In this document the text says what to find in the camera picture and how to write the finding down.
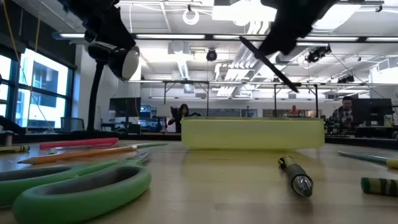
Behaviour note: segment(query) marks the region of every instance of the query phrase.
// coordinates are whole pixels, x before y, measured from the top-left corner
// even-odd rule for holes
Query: yellow foam block
[[[325,144],[322,119],[207,118],[182,121],[182,143],[191,149],[308,149]]]

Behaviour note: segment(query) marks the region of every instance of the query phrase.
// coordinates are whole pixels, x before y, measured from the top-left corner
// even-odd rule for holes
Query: chair
[[[85,121],[81,118],[61,118],[61,132],[84,131]]]

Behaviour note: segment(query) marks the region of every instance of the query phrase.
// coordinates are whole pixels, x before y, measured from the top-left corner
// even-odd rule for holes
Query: person
[[[292,106],[292,116],[295,116],[295,115],[297,115],[299,112],[297,111],[297,109],[296,109],[296,105],[293,105]]]
[[[175,123],[175,132],[176,133],[181,133],[181,120],[183,118],[189,117],[189,116],[201,116],[199,113],[189,114],[188,105],[186,105],[185,103],[180,106],[177,114],[175,114],[173,112],[172,112],[172,114],[173,114],[173,117],[172,117],[172,119],[170,119],[170,121],[167,124],[172,125]]]
[[[350,96],[344,96],[343,106],[335,109],[332,115],[332,120],[335,123],[342,124],[346,127],[351,127],[353,123],[353,112],[352,112],[352,98]]]

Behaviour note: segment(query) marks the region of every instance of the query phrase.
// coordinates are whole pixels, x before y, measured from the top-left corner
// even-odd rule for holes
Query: workbench
[[[120,144],[153,141],[120,141]],[[326,144],[320,149],[282,151],[188,150],[178,141],[147,148],[152,172],[150,189],[137,200],[88,221],[115,223],[391,223],[398,199],[362,193],[361,177],[398,179],[398,171],[379,164],[341,157],[337,151],[398,157],[398,151]],[[17,161],[46,154],[37,144],[26,154],[0,155],[0,171],[30,168]],[[67,149],[80,151],[87,149]],[[278,158],[294,157],[314,181],[310,198],[288,186]],[[130,154],[42,164],[80,164]],[[0,210],[2,224],[15,224],[10,208]]]

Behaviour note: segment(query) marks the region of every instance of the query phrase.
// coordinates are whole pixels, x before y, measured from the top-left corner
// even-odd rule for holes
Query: lamp arm
[[[95,119],[95,106],[97,101],[97,92],[100,85],[102,71],[104,69],[105,63],[97,61],[95,68],[93,86],[91,87],[90,102],[88,105],[88,122],[87,131],[94,131],[94,119]]]

